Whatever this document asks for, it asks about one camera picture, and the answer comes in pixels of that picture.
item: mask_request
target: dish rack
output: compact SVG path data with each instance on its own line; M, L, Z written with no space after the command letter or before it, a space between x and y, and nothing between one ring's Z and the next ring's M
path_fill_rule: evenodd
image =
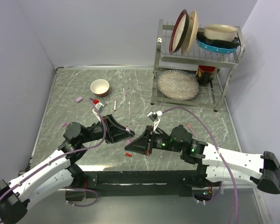
M245 52L245 41L241 28L237 27L237 36L240 46L235 52L231 54L219 54L206 51L200 48L195 41L194 45L186 55L182 55L181 50L178 50L171 55L169 53L169 44L173 28L173 23L172 25L168 25L168 23L164 24L163 20L159 20L158 37L154 58L154 80L150 104L154 105L155 102L167 102L174 104L194 105L211 108L217 112L227 95L232 74L234 73ZM198 31L204 32L204 28L199 28ZM207 86L200 86L200 92L198 96L192 100L176 100L164 96L158 90L157 80L158 75L167 68L160 67L160 62L214 66L217 67L217 70L220 68L229 68L230 70L225 81L224 89L221 93L219 93L220 99L216 100L218 97L215 96L217 93L214 92L212 81ZM195 73L196 71L187 70L187 72Z

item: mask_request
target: gray marble surface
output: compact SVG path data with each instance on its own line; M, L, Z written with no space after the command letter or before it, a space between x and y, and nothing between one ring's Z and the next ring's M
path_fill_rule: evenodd
M131 130L135 131L135 138L141 135L146 125L152 124L147 117L150 111L163 111L175 106L167 103L150 105L152 72L152 69L59 70L36 144L32 167L47 158L63 142L65 129L61 127L62 123L76 121L84 126L90 126L98 121L92 114L92 108L86 100L88 97L95 97L90 91L90 84L98 78L108 80L111 87L110 94L104 98L108 106L103 115L112 114L120 124L128 125ZM214 79L214 89L217 97L220 89L216 79ZM84 100L77 103L75 99L80 96ZM117 100L115 112L113 111L114 100ZM213 132L220 147L238 150L225 105L217 113L207 108L186 107L198 115ZM199 140L211 143L210 137L199 122L183 110L173 110L163 115L159 127L170 134L171 130L179 124L188 129L187 123L191 124ZM196 168L195 165L182 161L179 153L158 149L154 149L150 156L131 153L133 156L127 157L124 156L125 145L125 141L117 144L103 143L101 146L89 150L77 164L82 165L84 170L112 171Z

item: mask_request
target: gray wall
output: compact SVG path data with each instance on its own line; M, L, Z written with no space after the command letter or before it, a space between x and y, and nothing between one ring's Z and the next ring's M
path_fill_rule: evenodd
M0 0L0 179L27 165L53 74L17 2Z
M55 67L154 63L159 19L243 26L257 0L17 0Z
M258 1L243 32L247 50L227 102L243 151L272 151L280 161L280 0ZM265 197L280 224L280 195Z

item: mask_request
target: blue bowl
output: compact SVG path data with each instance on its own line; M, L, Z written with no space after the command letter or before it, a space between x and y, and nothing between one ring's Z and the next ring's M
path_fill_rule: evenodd
M234 49L216 48L216 47L207 45L205 43L202 43L197 39L196 39L196 41L197 41L198 46L201 47L202 49L205 49L205 50L208 50L211 52L215 52L215 53L219 53L219 54L230 54L237 50L237 48L234 48Z

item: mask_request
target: glitter plate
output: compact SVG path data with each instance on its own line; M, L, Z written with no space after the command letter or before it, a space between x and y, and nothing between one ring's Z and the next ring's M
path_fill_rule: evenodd
M189 100L199 93L199 84L190 73L166 70L158 76L158 89L171 99Z

